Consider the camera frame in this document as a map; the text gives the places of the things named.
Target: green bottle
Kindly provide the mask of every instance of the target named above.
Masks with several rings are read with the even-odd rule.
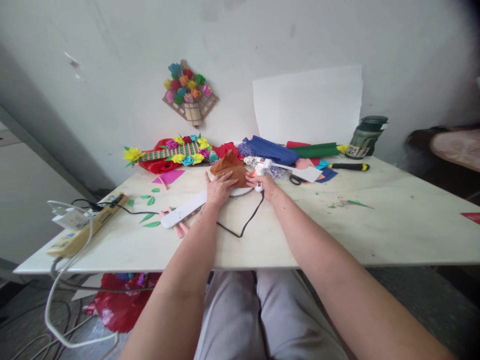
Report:
[[[370,115],[360,120],[351,138],[345,156],[350,159],[363,159],[371,156],[375,150],[375,143],[387,128],[389,120],[385,116]]]

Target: gray pants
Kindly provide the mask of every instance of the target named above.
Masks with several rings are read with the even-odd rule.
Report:
[[[195,360],[348,359],[296,271],[256,274],[214,273]]]

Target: left hand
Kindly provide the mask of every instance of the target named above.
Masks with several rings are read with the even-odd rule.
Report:
[[[206,203],[215,204],[221,207],[229,199],[234,187],[232,186],[238,180],[229,180],[233,172],[230,171],[223,175],[216,175],[210,180],[208,173],[205,171],[206,181]]]

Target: paper flower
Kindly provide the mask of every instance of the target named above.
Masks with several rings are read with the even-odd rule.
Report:
[[[128,161],[132,162],[132,161],[137,161],[138,159],[140,159],[143,155],[145,155],[145,153],[140,152],[139,147],[131,147],[128,150],[125,150],[124,155],[125,156],[123,158],[125,160],[128,160]]]
[[[199,147],[200,150],[206,149],[210,146],[208,140],[204,137],[199,138],[197,142],[200,144],[200,147]]]
[[[183,154],[177,154],[171,157],[171,160],[177,164],[181,164],[183,159],[185,159],[185,155]]]
[[[212,95],[212,89],[210,88],[210,86],[207,86],[207,85],[203,85],[203,93],[205,94],[205,96],[208,98],[210,95]]]
[[[187,156],[181,161],[181,163],[183,164],[183,166],[189,166],[194,163],[194,160],[192,159],[191,156]]]
[[[175,140],[168,140],[166,142],[166,145],[168,146],[169,149],[176,149],[179,143],[176,142]]]
[[[177,76],[182,75],[182,67],[181,67],[180,64],[178,64],[178,63],[173,63],[173,64],[171,64],[171,65],[168,67],[168,70],[170,70],[170,72],[172,73],[172,75],[173,75],[173,74],[175,74],[175,75],[177,75]]]
[[[185,144],[185,141],[182,139],[181,136],[174,137],[173,140],[179,143],[180,145]]]
[[[180,81],[178,80],[170,81],[170,88],[174,93],[176,93],[181,87],[182,87],[182,84],[180,83]]]
[[[186,94],[183,96],[183,99],[184,99],[185,102],[188,103],[188,104],[193,104],[193,103],[194,103],[194,97],[192,96],[191,93],[186,93]]]
[[[182,95],[179,95],[179,94],[175,94],[175,104],[177,105],[181,105],[184,103],[184,97]]]
[[[200,94],[200,91],[198,91],[197,89],[192,89],[191,95],[193,96],[194,99],[198,99],[201,94]]]
[[[189,77],[187,75],[180,76],[178,80],[180,80],[180,84],[182,86],[187,86],[187,84],[189,83]]]
[[[184,97],[185,94],[187,93],[187,88],[186,87],[182,87],[181,89],[178,89],[178,91],[176,92],[178,95],[180,95],[181,97]]]
[[[197,87],[197,83],[196,83],[195,81],[190,80],[190,81],[188,82],[188,88],[189,88],[190,90],[195,89],[196,87]]]
[[[168,100],[168,102],[171,103],[173,100],[175,100],[175,93],[172,90],[168,90],[166,92],[165,97]]]
[[[210,156],[210,151],[208,151],[207,149],[202,149],[198,153],[202,154],[204,158],[208,158]]]
[[[193,158],[193,165],[199,164],[202,162],[203,159],[205,159],[205,156],[203,156],[201,153],[194,154],[192,155]]]
[[[198,85],[202,85],[205,82],[205,76],[203,76],[202,74],[197,74],[196,82],[198,83]]]
[[[191,79],[192,76],[194,75],[194,73],[192,72],[192,70],[184,68],[183,69],[183,75],[186,75],[186,76],[188,76],[189,79]]]

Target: hand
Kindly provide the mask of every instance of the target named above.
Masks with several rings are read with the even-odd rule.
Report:
[[[230,171],[223,175],[216,175],[213,180],[210,180],[208,173],[205,171],[205,181],[206,181],[206,203],[205,204],[215,204],[218,207],[221,207],[229,199],[230,194],[238,179],[229,180],[233,172]]]
[[[280,186],[277,185],[275,180],[269,175],[266,174],[264,176],[255,176],[252,177],[254,174],[254,171],[247,172],[245,179],[246,179],[246,184],[250,188],[255,188],[257,186],[257,183],[260,182],[263,184],[263,191],[265,191],[265,199],[270,201],[276,194],[282,191]]]

